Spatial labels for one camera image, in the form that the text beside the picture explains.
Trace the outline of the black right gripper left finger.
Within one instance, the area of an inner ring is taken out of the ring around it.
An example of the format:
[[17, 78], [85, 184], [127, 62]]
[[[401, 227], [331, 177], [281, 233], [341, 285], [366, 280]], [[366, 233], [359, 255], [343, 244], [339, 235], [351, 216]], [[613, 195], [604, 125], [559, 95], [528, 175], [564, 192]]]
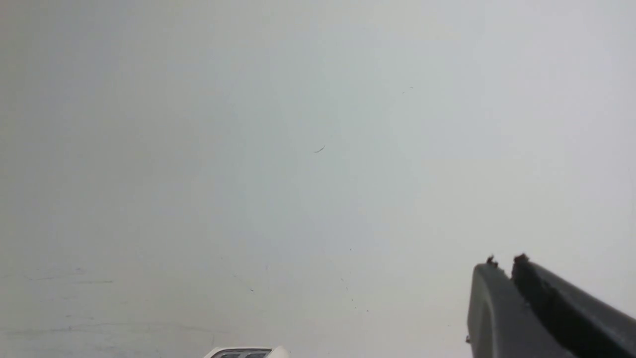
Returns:
[[474, 358], [572, 358], [533, 313], [493, 256], [475, 265], [466, 342]]

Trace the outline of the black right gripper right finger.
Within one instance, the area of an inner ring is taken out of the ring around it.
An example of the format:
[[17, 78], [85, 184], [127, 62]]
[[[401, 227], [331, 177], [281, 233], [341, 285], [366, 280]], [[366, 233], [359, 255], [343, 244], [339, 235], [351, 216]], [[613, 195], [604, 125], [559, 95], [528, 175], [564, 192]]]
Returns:
[[635, 319], [534, 263], [514, 258], [512, 281], [543, 327], [577, 358], [634, 358]]

